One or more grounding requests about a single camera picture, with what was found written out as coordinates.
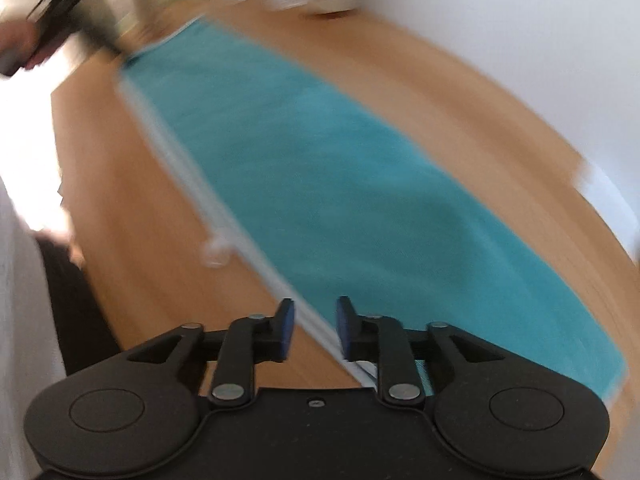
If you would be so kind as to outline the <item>person's left hand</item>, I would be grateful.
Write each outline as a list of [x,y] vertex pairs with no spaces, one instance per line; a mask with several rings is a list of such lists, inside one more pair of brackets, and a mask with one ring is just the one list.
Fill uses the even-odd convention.
[[21,68],[31,70],[50,58],[38,48],[37,25],[27,18],[11,18],[1,22],[1,73],[12,77]]

